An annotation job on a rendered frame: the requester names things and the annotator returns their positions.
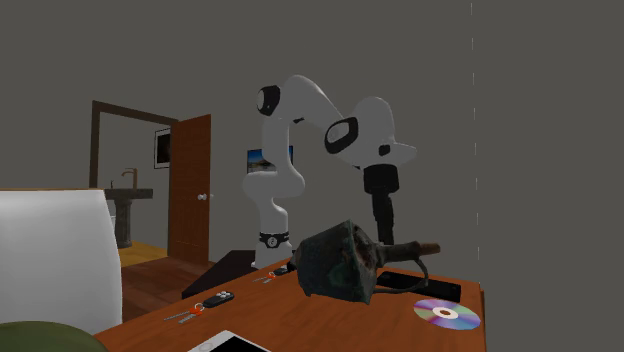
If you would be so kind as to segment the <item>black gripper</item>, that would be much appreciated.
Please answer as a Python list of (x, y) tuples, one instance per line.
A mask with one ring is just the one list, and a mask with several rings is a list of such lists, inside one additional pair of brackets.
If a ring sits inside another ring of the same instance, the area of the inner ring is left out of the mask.
[(388, 194), (399, 188), (398, 168), (392, 164), (376, 164), (363, 170), (364, 191), (372, 195), (373, 215), (378, 239), (384, 245), (394, 244), (394, 212)]

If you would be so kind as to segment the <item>dark green antique jug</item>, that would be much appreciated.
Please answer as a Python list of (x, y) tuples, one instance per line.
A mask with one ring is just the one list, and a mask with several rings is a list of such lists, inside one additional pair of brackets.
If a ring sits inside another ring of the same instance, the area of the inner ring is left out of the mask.
[[(297, 272), (306, 296), (369, 304), (375, 294), (402, 294), (426, 287), (429, 274), (421, 258), (440, 251), (437, 243), (379, 244), (353, 221), (346, 220), (304, 239), (288, 264)], [(415, 262), (424, 278), (407, 288), (377, 286), (378, 269), (390, 262), (405, 261)]]

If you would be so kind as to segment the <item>black flat box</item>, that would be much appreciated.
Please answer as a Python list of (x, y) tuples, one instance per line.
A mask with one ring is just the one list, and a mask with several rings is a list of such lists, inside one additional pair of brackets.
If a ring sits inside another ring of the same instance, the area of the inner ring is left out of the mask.
[[(422, 281), (421, 277), (392, 271), (384, 271), (377, 278), (377, 284), (391, 289), (405, 289)], [(414, 293), (459, 303), (461, 301), (461, 286), (455, 283), (428, 280), (428, 285), (414, 290)]]

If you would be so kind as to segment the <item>black key fob with keys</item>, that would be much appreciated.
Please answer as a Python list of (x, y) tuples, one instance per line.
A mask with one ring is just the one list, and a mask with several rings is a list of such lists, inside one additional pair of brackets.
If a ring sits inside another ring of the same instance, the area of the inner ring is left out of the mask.
[(279, 276), (283, 276), (287, 273), (289, 273), (290, 270), (287, 266), (280, 266), (278, 268), (276, 268), (275, 270), (269, 272), (267, 275), (260, 277), (260, 278), (256, 278), (254, 279), (254, 282), (262, 282), (263, 284), (266, 284), (274, 279), (276, 279)]
[(196, 303), (192, 308), (183, 311), (181, 313), (164, 318), (164, 321), (176, 320), (179, 324), (183, 324), (192, 318), (198, 317), (203, 314), (206, 309), (216, 308), (226, 302), (233, 300), (235, 295), (229, 291), (221, 291), (210, 298)]

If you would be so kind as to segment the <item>shiny compact disc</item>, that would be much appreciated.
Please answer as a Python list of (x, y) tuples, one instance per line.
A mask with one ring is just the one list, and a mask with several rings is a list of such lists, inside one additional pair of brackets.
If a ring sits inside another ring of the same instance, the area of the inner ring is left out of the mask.
[(440, 299), (423, 299), (413, 305), (418, 317), (430, 324), (451, 330), (473, 330), (481, 318), (469, 308)]

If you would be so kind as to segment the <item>orange wooden desk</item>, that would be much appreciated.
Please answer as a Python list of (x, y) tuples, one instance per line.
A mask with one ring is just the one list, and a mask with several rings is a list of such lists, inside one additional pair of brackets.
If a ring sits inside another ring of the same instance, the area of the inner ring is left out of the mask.
[[(415, 293), (375, 294), (369, 304), (306, 296), (295, 273), (254, 282), (258, 270), (97, 334), (109, 352), (186, 352), (229, 330), (272, 352), (494, 352), (482, 326), (450, 330), (416, 315)], [(179, 324), (164, 318), (221, 291), (235, 297)]]

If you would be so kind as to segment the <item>dark robot stand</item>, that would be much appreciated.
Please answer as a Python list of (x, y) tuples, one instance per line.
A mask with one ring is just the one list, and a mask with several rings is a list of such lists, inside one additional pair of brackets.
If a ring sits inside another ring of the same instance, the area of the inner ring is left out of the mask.
[(181, 293), (181, 299), (187, 299), (208, 289), (254, 272), (255, 268), (251, 266), (254, 259), (254, 250), (231, 250), (184, 289)]

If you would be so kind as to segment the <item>brown wooden door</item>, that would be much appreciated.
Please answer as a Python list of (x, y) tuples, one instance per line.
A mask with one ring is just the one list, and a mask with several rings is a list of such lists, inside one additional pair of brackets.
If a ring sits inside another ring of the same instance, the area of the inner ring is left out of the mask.
[(211, 116), (174, 124), (171, 152), (167, 253), (204, 266), (209, 263)]

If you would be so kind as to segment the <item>white tablet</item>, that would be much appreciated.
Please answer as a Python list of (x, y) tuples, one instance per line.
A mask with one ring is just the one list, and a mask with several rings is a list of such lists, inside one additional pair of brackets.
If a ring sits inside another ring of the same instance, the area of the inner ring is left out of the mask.
[(231, 331), (223, 330), (188, 352), (271, 352)]

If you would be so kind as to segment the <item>olive green cushion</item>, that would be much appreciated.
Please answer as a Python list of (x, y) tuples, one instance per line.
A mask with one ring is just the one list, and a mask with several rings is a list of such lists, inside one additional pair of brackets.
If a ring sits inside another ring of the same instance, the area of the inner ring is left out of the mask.
[(93, 335), (46, 321), (0, 324), (0, 352), (109, 352)]

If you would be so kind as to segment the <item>blue landscape wall picture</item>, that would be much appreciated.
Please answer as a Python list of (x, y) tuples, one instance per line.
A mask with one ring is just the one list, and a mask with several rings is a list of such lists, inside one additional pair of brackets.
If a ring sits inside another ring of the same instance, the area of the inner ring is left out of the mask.
[(266, 176), (277, 174), (293, 164), (294, 147), (251, 149), (247, 151), (246, 171), (248, 175)]

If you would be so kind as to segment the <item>dark framed wall picture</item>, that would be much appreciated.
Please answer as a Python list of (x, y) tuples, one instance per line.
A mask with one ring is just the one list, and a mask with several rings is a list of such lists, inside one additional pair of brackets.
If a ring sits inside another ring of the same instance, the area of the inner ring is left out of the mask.
[(155, 169), (170, 167), (171, 161), (171, 129), (161, 129), (154, 133), (154, 162)]

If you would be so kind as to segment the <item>dark pedestal sink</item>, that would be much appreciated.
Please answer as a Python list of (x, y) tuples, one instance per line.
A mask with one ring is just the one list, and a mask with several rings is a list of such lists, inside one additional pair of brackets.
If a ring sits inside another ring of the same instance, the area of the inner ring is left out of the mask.
[(104, 190), (107, 200), (113, 201), (115, 205), (114, 234), (117, 248), (125, 249), (132, 246), (131, 239), (131, 206), (134, 200), (148, 200), (153, 198), (151, 188), (138, 187), (138, 169), (126, 168), (122, 176), (132, 175), (131, 188), (113, 188)]

